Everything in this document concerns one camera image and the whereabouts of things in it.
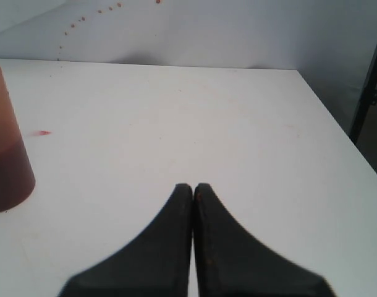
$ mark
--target red stain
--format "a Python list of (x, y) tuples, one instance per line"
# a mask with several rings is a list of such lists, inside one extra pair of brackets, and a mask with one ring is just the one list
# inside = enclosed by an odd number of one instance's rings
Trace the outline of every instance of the red stain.
[(48, 134), (51, 134), (51, 132), (40, 130), (40, 131), (35, 131), (34, 133), (32, 133), (32, 136), (44, 136)]

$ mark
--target brown cylinder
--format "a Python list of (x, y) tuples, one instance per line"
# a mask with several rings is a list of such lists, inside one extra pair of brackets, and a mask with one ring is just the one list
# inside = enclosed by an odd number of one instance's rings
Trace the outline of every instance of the brown cylinder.
[(35, 177), (0, 68), (0, 212), (20, 204), (34, 187)]

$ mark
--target orange cup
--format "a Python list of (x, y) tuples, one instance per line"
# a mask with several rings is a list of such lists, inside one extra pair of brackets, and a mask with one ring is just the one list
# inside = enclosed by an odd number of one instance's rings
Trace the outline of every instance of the orange cup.
[(35, 177), (0, 68), (0, 212), (23, 202)]

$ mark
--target tabletop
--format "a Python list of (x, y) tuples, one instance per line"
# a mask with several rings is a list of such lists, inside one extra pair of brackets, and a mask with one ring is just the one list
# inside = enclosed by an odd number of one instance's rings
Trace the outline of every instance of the tabletop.
[(56, 296), (200, 182), (339, 297), (377, 296), (377, 175), (297, 71), (0, 66), (36, 176), (0, 213), (0, 297)]

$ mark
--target black metal pole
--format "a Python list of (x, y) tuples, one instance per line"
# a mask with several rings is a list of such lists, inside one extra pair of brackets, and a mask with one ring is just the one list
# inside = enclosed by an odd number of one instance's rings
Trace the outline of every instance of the black metal pole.
[(375, 96), (375, 88), (377, 84), (377, 47), (375, 48), (373, 60), (368, 69), (367, 78), (364, 84), (359, 103), (356, 108), (354, 122), (350, 129), (349, 138), (356, 144), (362, 130), (368, 109), (370, 108)]

